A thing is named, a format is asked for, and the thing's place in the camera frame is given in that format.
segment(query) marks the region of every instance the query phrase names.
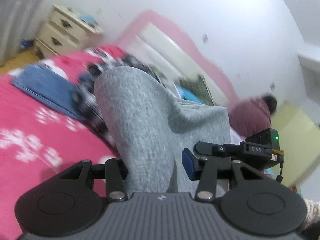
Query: folded blue cloth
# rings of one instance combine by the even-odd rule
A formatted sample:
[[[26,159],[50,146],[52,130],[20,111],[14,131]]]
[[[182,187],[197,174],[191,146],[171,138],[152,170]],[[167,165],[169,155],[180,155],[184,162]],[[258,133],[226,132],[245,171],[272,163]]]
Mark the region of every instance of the folded blue cloth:
[[[182,99],[203,104],[203,102],[199,98],[197,98],[193,93],[191,93],[189,90],[181,86],[176,86],[176,87]]]
[[[75,85],[41,64],[29,65],[11,84],[32,98],[79,121],[85,118],[72,99]]]

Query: drawer handle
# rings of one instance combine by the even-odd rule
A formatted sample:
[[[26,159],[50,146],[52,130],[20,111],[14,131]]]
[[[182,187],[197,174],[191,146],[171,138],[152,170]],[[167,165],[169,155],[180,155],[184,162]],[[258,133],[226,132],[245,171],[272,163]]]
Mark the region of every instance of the drawer handle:
[[[70,23],[68,23],[67,21],[62,20],[62,19],[61,19],[61,24],[65,28],[73,28]]]
[[[56,38],[51,37],[52,43],[56,46],[62,46],[62,43],[58,41]]]

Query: drawer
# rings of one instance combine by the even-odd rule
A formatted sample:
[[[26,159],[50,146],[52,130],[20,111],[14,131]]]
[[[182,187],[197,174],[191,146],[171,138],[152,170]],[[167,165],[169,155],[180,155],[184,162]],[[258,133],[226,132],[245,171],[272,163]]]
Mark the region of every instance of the drawer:
[[[43,27],[39,35],[39,39],[58,54],[67,54],[78,50],[78,47],[74,42],[69,40],[49,24],[46,24]]]
[[[49,58],[56,56],[57,53],[55,53],[53,50],[51,50],[47,45],[39,41],[38,39],[35,41],[35,47],[39,48],[44,56],[44,58]]]
[[[53,11],[49,20],[58,25],[65,32],[69,33],[71,36],[75,37],[78,41],[82,41],[82,39],[86,35],[86,31],[73,22],[70,18],[65,17],[61,13],[57,11]]]

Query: wooden floor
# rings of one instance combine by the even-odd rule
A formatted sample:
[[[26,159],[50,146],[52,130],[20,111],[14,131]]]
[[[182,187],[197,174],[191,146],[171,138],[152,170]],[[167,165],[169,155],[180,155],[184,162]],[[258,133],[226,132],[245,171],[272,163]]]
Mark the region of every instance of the wooden floor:
[[[26,64],[35,63],[39,60],[36,55],[31,54],[29,50],[20,52],[15,58],[9,59],[3,66],[0,66],[0,75],[7,73],[12,69],[23,67]]]

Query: pink bedspread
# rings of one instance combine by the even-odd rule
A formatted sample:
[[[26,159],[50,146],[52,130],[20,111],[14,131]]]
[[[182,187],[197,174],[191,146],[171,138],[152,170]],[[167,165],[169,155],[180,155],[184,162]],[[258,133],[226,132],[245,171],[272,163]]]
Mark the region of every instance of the pink bedspread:
[[[124,56],[116,46],[101,46],[114,58]],[[84,51],[54,57],[47,63],[58,74],[76,82],[84,64],[100,59]],[[10,75],[0,77],[0,240],[16,239],[20,227],[14,205],[24,192],[74,163],[91,159],[104,163],[114,153],[84,125],[59,114],[10,84]],[[95,190],[105,194],[103,181]]]

